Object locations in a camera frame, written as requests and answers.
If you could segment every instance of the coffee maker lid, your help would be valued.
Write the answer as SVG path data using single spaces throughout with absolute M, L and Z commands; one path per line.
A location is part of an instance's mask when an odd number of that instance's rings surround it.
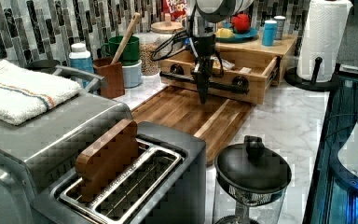
M 259 137 L 245 136 L 244 144 L 226 147 L 215 158 L 214 166 L 224 189 L 231 185 L 249 193 L 279 192 L 292 178 L 289 164 L 264 147 Z

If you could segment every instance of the wooden spoon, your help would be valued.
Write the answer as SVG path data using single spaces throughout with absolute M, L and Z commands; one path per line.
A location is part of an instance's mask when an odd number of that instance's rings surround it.
M 139 23 L 140 20 L 141 20 L 141 14 L 135 12 L 135 14 L 132 17 L 129 27 L 127 28 L 126 33 L 124 34 L 123 39 L 121 40 L 120 45 L 118 46 L 115 57 L 113 58 L 113 60 L 110 64 L 115 64 L 118 62 L 118 59 L 120 58 L 121 53 L 123 52 L 124 48 L 126 48 L 127 43 L 129 42 L 129 39 L 132 36 L 132 33 L 135 30 L 135 27 Z

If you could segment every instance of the glass jar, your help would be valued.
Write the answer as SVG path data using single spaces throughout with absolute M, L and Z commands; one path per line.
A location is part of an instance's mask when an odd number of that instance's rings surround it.
M 151 31 L 155 34 L 158 34 L 158 46 L 172 38 L 174 34 L 177 34 L 184 30 L 185 28 L 183 27 L 182 23 L 176 21 L 160 21 L 155 22 L 151 25 Z M 159 52 L 159 55 L 160 57 L 164 57 L 168 54 L 173 54 L 182 46 L 183 41 L 178 42 L 174 45 L 168 45 Z
M 213 224 L 276 224 L 292 178 L 288 163 L 245 136 L 244 144 L 223 149 L 214 161 Z
M 158 47 L 158 35 L 154 33 L 142 33 L 134 35 L 139 38 L 139 53 L 142 60 L 142 74 L 152 76 L 159 72 L 158 62 L 153 62 L 153 51 Z

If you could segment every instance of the green container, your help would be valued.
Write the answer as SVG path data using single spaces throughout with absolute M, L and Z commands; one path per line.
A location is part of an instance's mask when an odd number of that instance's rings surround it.
M 108 43 L 104 43 L 101 46 L 101 52 L 103 55 L 114 57 L 122 39 L 123 36 L 118 35 L 110 38 Z M 124 48 L 123 52 L 121 53 L 119 61 L 123 66 L 130 66 L 137 64 L 139 59 L 139 38 L 136 36 L 131 36 L 127 42 L 126 48 Z

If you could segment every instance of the plate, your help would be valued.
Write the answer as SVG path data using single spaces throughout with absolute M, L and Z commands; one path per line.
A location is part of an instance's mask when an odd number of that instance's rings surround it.
M 216 41 L 220 43 L 241 43 L 252 39 L 256 35 L 257 35 L 257 30 L 251 27 L 249 31 L 244 34 L 234 33 L 234 36 L 231 38 L 217 37 Z

